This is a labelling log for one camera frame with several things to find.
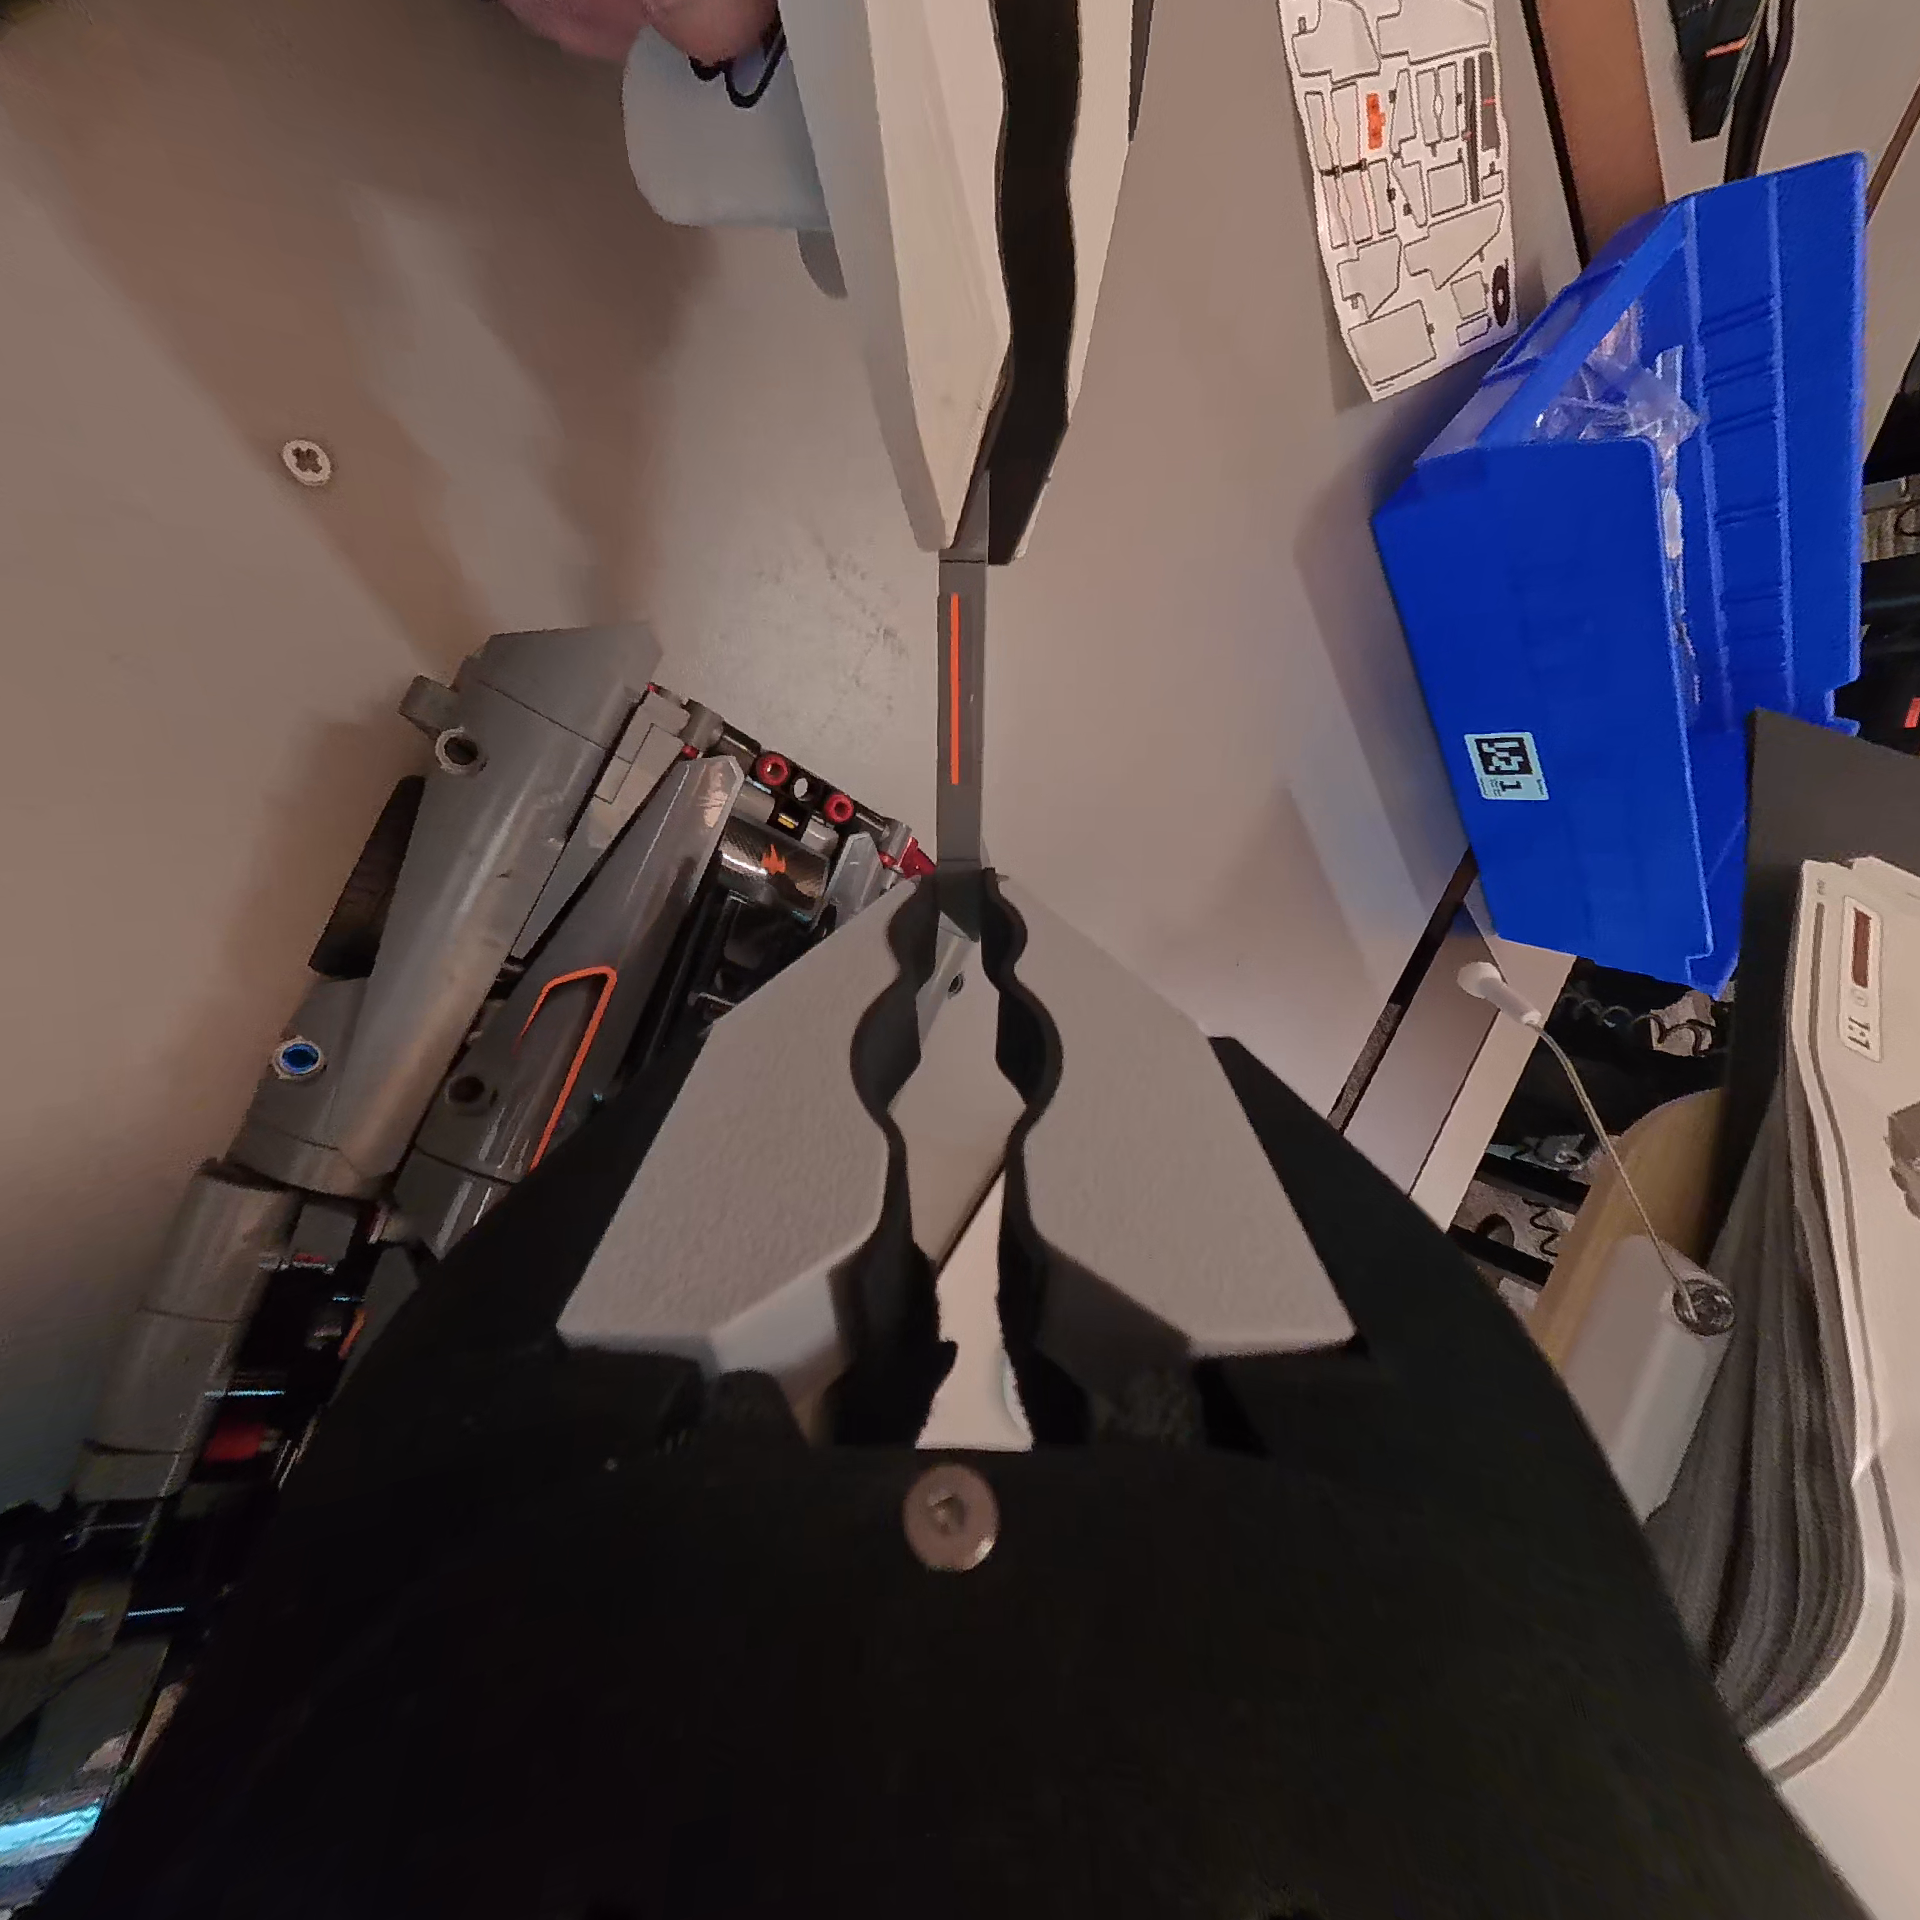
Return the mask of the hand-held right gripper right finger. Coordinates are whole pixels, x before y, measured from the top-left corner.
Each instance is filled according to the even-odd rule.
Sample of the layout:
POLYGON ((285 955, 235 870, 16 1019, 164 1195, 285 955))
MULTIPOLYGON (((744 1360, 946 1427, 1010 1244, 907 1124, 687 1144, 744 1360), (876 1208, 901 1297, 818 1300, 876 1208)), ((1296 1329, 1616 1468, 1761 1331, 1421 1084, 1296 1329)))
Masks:
POLYGON ((1000 874, 981 961, 1019 1104, 996 1311, 1032 1438, 1188 1446, 1205 1369, 1346 1348, 1354 1320, 1202 1028, 1000 874))

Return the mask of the white sticker sheet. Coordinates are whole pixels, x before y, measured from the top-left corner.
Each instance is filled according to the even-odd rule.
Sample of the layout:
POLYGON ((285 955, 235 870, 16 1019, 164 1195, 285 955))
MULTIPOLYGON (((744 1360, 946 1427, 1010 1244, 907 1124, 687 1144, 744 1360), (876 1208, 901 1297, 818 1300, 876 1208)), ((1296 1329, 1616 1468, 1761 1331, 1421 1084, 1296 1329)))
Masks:
POLYGON ((1277 3, 1335 330, 1369 401, 1519 332, 1489 3, 1277 3))

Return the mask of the long grey orange-striped lego panel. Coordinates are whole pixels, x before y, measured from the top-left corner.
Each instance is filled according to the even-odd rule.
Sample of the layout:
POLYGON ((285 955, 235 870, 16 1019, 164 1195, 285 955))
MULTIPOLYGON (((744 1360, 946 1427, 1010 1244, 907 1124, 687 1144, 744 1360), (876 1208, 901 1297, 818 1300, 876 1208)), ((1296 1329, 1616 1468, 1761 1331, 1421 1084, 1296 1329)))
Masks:
POLYGON ((991 566, 981 554, 939 556, 935 639, 939 711, 935 744, 935 858, 945 920, 962 934, 979 971, 988 870, 983 840, 991 566))

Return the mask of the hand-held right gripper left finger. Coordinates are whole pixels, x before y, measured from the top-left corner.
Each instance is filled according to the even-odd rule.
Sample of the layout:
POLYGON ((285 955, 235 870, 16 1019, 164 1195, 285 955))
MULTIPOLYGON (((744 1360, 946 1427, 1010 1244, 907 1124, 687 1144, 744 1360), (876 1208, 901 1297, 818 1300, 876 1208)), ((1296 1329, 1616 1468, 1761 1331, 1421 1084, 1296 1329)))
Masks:
POLYGON ((939 921, 905 880, 712 1027, 561 1312, 575 1352, 768 1377, 842 1442, 922 1438, 946 1344, 893 1104, 939 921))

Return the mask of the lego instruction booklet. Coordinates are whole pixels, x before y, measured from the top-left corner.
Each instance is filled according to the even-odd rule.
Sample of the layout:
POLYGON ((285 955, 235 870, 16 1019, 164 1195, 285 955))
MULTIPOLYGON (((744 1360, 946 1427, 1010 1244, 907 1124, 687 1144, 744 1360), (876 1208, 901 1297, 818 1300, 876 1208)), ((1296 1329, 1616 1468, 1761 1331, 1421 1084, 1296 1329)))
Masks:
POLYGON ((1709 1273, 1730 1344, 1649 1539, 1752 1758, 1917 1914, 1917 884, 1809 862, 1783 1063, 1709 1273))

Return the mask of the black electronic device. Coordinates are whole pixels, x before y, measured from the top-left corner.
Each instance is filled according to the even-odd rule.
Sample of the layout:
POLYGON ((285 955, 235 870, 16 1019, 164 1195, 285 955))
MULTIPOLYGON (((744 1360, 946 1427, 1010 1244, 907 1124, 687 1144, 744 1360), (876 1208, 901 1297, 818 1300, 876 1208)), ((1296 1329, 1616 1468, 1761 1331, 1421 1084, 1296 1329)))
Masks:
POLYGON ((1767 76, 1772 3, 1668 3, 1673 46, 1693 143, 1716 138, 1743 87, 1767 76))

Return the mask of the blue plastic bin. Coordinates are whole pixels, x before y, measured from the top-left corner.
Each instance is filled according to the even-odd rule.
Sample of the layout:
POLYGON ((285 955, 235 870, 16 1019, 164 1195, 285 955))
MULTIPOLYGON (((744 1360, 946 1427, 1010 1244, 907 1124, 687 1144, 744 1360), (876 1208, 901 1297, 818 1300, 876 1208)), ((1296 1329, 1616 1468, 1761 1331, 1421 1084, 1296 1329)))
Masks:
POLYGON ((1845 731, 1861 667, 1859 151, 1677 200, 1596 257, 1373 515, 1495 934, 1716 995, 1752 714, 1845 731), (1647 303, 1700 427, 1541 441, 1647 303))

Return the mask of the clear plastic bag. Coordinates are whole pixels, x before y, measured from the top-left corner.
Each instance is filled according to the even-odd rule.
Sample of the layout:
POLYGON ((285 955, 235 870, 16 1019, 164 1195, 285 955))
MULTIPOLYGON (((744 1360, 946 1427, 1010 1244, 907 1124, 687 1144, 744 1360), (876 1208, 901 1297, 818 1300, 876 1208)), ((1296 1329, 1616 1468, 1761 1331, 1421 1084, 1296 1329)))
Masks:
POLYGON ((1600 337, 1531 427, 1536 441, 1643 441, 1673 458, 1693 440, 1685 344, 1649 347, 1647 303, 1632 303, 1600 337))

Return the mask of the person's left hand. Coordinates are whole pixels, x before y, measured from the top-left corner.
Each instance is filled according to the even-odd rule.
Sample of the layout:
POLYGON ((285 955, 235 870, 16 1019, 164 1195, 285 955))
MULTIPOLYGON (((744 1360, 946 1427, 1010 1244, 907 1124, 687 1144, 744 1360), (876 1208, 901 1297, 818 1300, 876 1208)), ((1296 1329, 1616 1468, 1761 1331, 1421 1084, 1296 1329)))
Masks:
POLYGON ((716 67, 762 46, 779 3, 500 3, 524 30, 575 57, 626 62, 651 32, 691 62, 716 67))

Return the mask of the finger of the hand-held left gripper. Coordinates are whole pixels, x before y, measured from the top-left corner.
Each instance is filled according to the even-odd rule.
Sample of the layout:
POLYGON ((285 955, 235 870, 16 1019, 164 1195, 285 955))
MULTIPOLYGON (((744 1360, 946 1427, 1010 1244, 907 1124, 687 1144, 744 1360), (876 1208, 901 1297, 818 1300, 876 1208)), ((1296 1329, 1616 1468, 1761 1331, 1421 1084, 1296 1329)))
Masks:
POLYGON ((1010 351, 988 3, 783 4, 807 138, 920 547, 952 547, 1010 351))
POLYGON ((1081 393, 1152 24, 1149 3, 992 4, 992 563, 1024 552, 1081 393))

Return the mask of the grey lego car model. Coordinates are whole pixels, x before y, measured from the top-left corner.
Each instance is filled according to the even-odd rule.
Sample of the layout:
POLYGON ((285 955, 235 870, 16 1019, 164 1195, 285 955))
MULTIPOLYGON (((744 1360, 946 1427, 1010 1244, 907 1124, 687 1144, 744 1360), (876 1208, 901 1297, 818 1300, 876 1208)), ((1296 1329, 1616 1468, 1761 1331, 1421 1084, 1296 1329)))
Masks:
POLYGON ((395 782, 235 1138, 136 1303, 68 1492, 4 1519, 4 1908, 85 1842, 324 1404, 634 1078, 901 880, 915 831, 644 671, 490 639, 395 782))

